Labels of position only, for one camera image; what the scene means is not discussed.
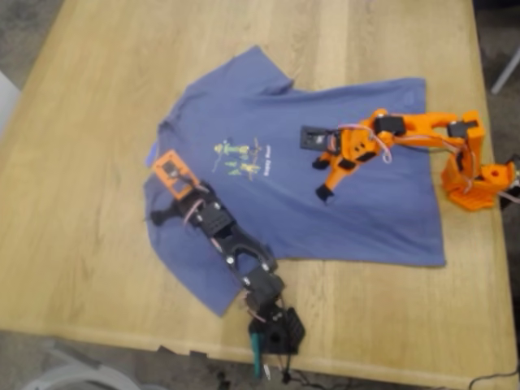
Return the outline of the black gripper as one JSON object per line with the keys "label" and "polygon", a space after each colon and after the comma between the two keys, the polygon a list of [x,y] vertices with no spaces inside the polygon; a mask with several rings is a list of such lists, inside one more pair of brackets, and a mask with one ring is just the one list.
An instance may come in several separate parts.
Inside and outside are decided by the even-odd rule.
{"label": "black gripper", "polygon": [[169,219],[179,217],[187,223],[192,218],[192,215],[208,202],[211,195],[212,192],[208,188],[192,189],[185,197],[176,200],[168,208],[152,210],[149,213],[149,220],[156,227],[162,226]]}

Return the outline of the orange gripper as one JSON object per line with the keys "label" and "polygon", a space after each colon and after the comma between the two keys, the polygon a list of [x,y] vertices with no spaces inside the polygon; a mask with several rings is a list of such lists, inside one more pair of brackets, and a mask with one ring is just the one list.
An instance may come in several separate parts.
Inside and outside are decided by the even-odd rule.
{"label": "orange gripper", "polygon": [[374,120],[362,120],[358,123],[343,124],[337,128],[337,152],[323,151],[313,162],[315,170],[331,168],[325,182],[315,193],[326,202],[333,197],[333,189],[346,177],[353,174],[359,165],[382,155],[387,161],[387,144],[375,129]]}

